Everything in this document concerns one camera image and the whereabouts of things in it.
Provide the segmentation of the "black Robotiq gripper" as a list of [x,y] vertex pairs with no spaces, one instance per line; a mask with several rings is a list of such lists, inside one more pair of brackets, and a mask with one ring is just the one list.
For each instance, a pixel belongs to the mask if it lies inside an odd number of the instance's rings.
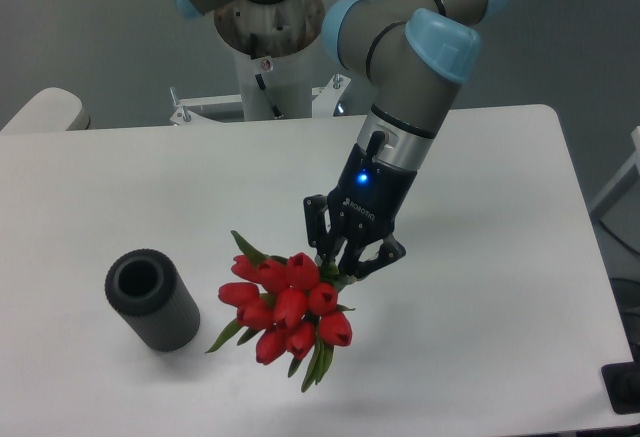
[[335,262],[345,241],[338,264],[345,276],[366,278],[402,259],[406,249],[390,234],[416,176],[415,171],[372,161],[361,147],[353,146],[328,197],[303,199],[308,244],[320,261]]

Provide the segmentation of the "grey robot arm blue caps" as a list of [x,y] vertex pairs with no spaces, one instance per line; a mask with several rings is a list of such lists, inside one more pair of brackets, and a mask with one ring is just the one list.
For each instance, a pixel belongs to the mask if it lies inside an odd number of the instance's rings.
[[172,0],[211,15],[233,52],[248,121],[312,112],[309,53],[322,44],[375,87],[336,187],[304,202],[322,264],[361,280],[405,255],[396,215],[477,58],[475,25],[509,0]]

